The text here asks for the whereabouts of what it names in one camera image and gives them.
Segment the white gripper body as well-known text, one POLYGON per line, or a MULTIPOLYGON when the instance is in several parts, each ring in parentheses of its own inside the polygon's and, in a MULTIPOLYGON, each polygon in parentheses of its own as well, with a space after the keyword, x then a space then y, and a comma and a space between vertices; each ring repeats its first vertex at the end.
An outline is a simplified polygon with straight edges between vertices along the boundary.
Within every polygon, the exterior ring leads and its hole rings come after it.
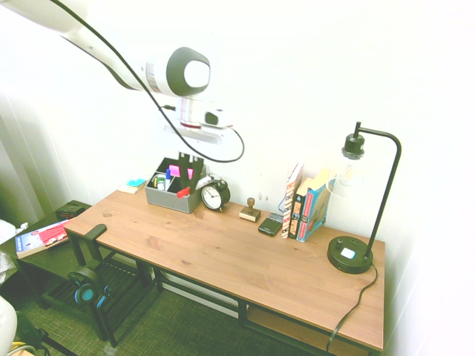
POLYGON ((223 132, 219 129, 202 127, 190 129, 177 127, 177 131, 168 124, 158 129, 158 143, 165 148, 170 148, 184 154, 205 156, 212 159, 226 159, 226 148, 223 132))

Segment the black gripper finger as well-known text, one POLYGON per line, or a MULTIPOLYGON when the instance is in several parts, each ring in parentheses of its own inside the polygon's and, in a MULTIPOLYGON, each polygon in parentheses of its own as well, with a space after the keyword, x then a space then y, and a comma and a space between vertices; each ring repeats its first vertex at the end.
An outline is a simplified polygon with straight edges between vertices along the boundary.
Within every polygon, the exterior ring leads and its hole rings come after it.
POLYGON ((190 163, 190 168, 193 170, 192 178, 190 179, 191 185, 196 185, 201 178, 203 171, 204 161, 202 158, 193 156, 190 163))
POLYGON ((188 174, 189 159, 190 159, 190 156, 188 154, 185 154, 182 152, 179 153, 178 166, 180 169, 181 188, 187 188, 189 186, 189 174, 188 174))

